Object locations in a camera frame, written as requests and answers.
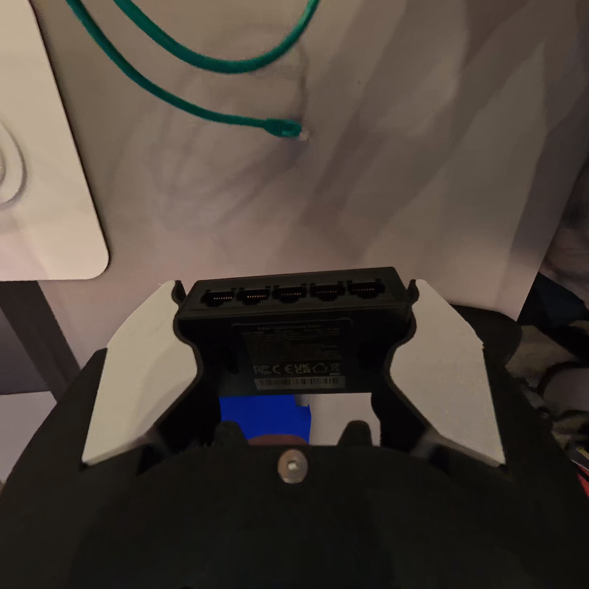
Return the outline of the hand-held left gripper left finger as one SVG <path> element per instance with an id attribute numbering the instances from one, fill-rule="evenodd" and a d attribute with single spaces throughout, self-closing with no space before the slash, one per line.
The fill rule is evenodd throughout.
<path id="1" fill-rule="evenodd" d="M 212 442 L 220 422 L 218 399 L 203 379 L 199 352 L 174 329 L 185 298 L 180 281 L 165 282 L 107 344 L 84 465 L 156 439 L 173 452 Z"/>

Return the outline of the blue plastic bin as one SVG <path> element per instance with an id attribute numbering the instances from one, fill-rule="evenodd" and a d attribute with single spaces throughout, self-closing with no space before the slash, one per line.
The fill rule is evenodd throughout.
<path id="1" fill-rule="evenodd" d="M 216 445 L 302 446 L 309 444 L 312 416 L 293 395 L 233 396 L 219 400 Z"/>

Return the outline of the black network switch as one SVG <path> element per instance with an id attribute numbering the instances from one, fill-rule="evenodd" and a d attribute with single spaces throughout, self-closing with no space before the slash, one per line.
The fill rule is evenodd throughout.
<path id="1" fill-rule="evenodd" d="M 174 319 L 219 397 L 372 393 L 411 302 L 393 267 L 201 280 Z"/>

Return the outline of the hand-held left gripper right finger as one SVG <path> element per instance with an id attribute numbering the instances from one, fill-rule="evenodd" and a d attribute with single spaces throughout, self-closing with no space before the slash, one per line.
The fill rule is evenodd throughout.
<path id="1" fill-rule="evenodd" d="M 482 340 L 433 287 L 408 287 L 409 328 L 372 392 L 380 446 L 427 459 L 438 447 L 504 465 Z"/>

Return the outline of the white sign stand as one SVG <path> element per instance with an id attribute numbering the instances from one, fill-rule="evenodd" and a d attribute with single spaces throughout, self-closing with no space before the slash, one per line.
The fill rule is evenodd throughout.
<path id="1" fill-rule="evenodd" d="M 1 281 L 92 279 L 108 262 L 31 4 L 1 1 Z"/>

